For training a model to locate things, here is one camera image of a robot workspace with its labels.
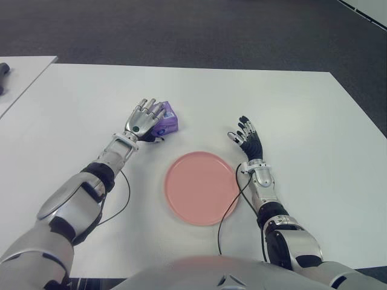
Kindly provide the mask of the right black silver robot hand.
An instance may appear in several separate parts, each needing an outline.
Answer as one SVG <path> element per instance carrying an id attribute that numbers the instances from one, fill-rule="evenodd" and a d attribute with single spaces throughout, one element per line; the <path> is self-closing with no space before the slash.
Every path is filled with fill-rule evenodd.
<path id="1" fill-rule="evenodd" d="M 253 123 L 243 115 L 238 126 L 241 130 L 228 132 L 227 136 L 242 149 L 249 161 L 263 160 L 263 147 Z"/>

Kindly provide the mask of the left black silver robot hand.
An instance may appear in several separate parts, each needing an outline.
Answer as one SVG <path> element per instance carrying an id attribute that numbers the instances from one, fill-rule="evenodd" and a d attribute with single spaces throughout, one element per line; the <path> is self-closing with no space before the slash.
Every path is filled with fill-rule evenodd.
<path id="1" fill-rule="evenodd" d="M 165 112 L 162 103 L 155 104 L 154 98 L 150 100 L 144 98 L 129 116 L 123 134 L 135 142 L 163 142 L 164 138 L 153 136 L 152 130 L 163 119 Z"/>

